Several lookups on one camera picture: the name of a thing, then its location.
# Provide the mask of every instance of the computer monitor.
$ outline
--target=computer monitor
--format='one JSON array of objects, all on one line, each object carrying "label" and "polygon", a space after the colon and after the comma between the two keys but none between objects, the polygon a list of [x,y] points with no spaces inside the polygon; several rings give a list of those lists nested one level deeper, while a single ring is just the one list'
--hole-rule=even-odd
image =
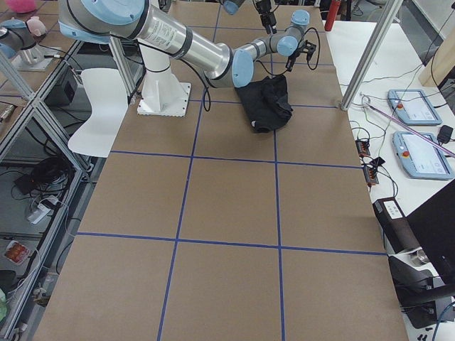
[{"label": "computer monitor", "polygon": [[455,283],[455,180],[408,215],[407,221],[444,283]]},{"label": "computer monitor", "polygon": [[[407,216],[417,241],[441,278],[389,258],[398,299],[415,328],[434,324],[455,296],[455,180]],[[444,320],[454,321],[450,310]]]}]

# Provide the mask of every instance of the red container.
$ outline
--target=red container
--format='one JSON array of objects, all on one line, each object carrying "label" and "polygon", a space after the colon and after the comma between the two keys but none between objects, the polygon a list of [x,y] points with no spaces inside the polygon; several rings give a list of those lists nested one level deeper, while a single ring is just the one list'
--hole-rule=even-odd
[{"label": "red container", "polygon": [[324,29],[326,31],[332,31],[333,22],[336,19],[336,15],[338,14],[338,9],[340,8],[341,0],[332,0],[330,4],[330,8],[328,9],[326,25]]}]

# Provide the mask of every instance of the white chair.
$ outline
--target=white chair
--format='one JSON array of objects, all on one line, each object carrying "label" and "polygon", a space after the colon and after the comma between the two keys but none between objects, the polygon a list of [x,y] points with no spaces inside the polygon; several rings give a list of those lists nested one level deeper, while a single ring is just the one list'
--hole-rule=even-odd
[{"label": "white chair", "polygon": [[68,147],[75,153],[106,158],[128,110],[127,90],[115,69],[86,69],[81,75],[92,114],[71,136]]}]

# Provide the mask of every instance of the white desk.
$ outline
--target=white desk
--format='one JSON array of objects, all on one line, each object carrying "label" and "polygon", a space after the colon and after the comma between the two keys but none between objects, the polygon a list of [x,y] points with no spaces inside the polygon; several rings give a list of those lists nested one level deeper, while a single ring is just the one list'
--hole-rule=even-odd
[{"label": "white desk", "polygon": [[[333,62],[336,66],[338,79],[342,85],[347,85],[354,73],[354,70],[360,60],[360,57],[365,49],[365,46],[375,27],[374,23],[364,22],[345,22],[336,21],[333,30],[327,33],[328,43],[333,56]],[[400,76],[405,72],[415,69],[421,61],[408,41],[405,33],[400,25],[394,23],[390,28],[385,40],[383,41],[375,59],[370,66],[370,69],[365,77],[365,80],[371,80],[375,77],[389,77]],[[418,76],[423,70],[423,66],[416,72],[411,72],[399,78],[388,78],[385,80],[375,80],[373,82],[362,84],[359,93],[357,93],[354,102],[360,104],[360,94],[372,95],[375,97],[386,98],[387,91],[390,89],[410,89],[421,88],[427,95],[437,93],[438,90],[433,87],[422,87]],[[346,86],[341,86],[342,92],[346,90]],[[429,97],[430,102],[434,105],[445,103],[444,98],[440,94]],[[379,109],[392,113],[388,103],[385,100],[371,99],[371,103]],[[455,127],[455,116],[448,106],[439,108],[439,115],[442,118],[443,124]],[[362,108],[351,106],[348,110],[349,119],[357,121],[361,127],[367,129],[371,136],[381,136],[382,131],[365,119],[365,113]],[[367,110],[368,119],[381,127],[386,127],[388,120],[375,112]],[[414,129],[422,132],[431,132],[437,135],[439,126],[425,126],[413,127]],[[417,180],[408,178],[403,171],[399,161],[395,155],[392,146],[392,134],[395,131],[402,131],[403,129],[391,123],[387,130],[384,146],[381,149],[380,156],[386,161],[385,167],[390,172],[390,175],[398,184],[399,193],[397,201],[399,202],[403,212],[408,215],[417,207],[419,207],[428,198],[433,196],[437,191],[443,188],[447,182],[440,180]],[[357,130],[353,131],[354,136],[357,136]],[[361,137],[366,137],[364,132],[360,132]],[[378,156],[380,144],[382,139],[373,139],[370,142],[370,152],[373,157]],[[455,144],[449,143],[444,145],[450,150],[455,150]],[[455,169],[455,159],[449,158],[449,164]],[[370,192],[371,201],[375,202],[382,197],[392,196],[392,183],[383,175],[379,175],[379,185],[372,187]],[[409,257],[405,254],[400,255],[401,260],[407,260]],[[416,340],[420,334],[429,334],[427,340],[431,340],[432,332],[422,330],[415,330],[407,317],[404,317],[409,340]],[[441,324],[437,341],[450,341],[454,339],[455,323]]]}]

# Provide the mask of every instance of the tablet screen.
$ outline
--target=tablet screen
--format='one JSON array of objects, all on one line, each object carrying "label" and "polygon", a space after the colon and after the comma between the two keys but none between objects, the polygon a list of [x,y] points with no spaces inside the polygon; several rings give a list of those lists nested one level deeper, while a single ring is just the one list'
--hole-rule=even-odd
[{"label": "tablet screen", "polygon": [[409,119],[415,121],[436,121],[428,104],[418,91],[396,91],[398,99],[402,100]]},{"label": "tablet screen", "polygon": [[418,173],[449,174],[435,147],[412,134],[403,134],[403,139]]}]

